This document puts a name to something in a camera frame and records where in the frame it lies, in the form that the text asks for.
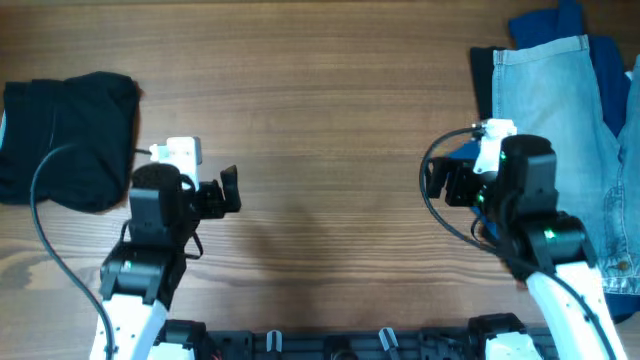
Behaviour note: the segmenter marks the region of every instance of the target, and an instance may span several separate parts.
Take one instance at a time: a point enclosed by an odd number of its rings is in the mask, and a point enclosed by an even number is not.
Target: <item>wood grain surface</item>
[[[507,19],[550,5],[0,7],[0,80],[129,75],[144,91],[139,147],[197,135],[203,178],[238,165],[244,207],[200,225],[206,253],[189,264],[172,318],[255,331],[413,329],[506,311],[540,323],[495,258],[431,218],[418,166],[438,135],[476,119],[469,47],[509,46]],[[589,28],[614,36],[631,66],[640,3],[586,8]],[[437,204],[468,229],[468,210]],[[56,249],[97,289],[126,204],[102,215],[40,208]],[[0,207],[0,359],[87,358],[96,320],[29,210]],[[638,327],[621,327],[630,358]]]

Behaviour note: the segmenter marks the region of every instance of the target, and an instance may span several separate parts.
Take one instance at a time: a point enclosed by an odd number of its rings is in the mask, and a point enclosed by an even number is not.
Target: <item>green indicator light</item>
[[[554,239],[556,237],[556,233],[554,233],[551,229],[547,229],[544,231],[544,237],[546,237],[547,239]]]

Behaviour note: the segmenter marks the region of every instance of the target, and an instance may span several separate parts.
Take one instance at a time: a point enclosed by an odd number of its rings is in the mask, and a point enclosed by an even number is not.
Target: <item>denim jeans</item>
[[[586,36],[496,50],[494,65],[493,116],[551,141],[558,210],[584,223],[605,291],[640,295],[640,81],[616,139],[603,122]]]

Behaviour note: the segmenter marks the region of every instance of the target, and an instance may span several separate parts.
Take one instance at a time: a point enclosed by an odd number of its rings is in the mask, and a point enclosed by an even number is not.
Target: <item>black fabric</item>
[[[478,48],[469,50],[471,62],[471,76],[473,77],[473,89],[476,93],[479,119],[490,119],[493,116],[493,103],[491,101],[493,78],[493,51],[504,50],[503,47]]]
[[[77,144],[43,170],[38,198],[85,212],[118,203],[129,183],[138,102],[133,80],[113,73],[7,83],[0,202],[28,204],[40,161],[57,147]]]

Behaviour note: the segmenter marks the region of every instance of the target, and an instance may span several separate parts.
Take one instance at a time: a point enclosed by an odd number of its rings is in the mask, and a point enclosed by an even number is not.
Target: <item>wooden tabletop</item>
[[[205,256],[189,263],[172,318],[213,330],[373,330],[511,311],[539,324],[494,257],[429,215],[418,167],[437,136],[477,118],[469,47],[510,46],[509,18],[552,5],[2,7],[0,80],[129,75],[144,91],[139,147],[199,136],[202,178],[238,166],[243,209],[198,228]],[[630,67],[640,3],[586,10],[590,31],[613,36]],[[469,228],[468,209],[437,206]],[[126,204],[101,215],[40,208],[54,247],[97,289]],[[0,359],[86,359],[96,321],[29,210],[0,207]],[[620,328],[630,358],[640,357],[639,327]]]

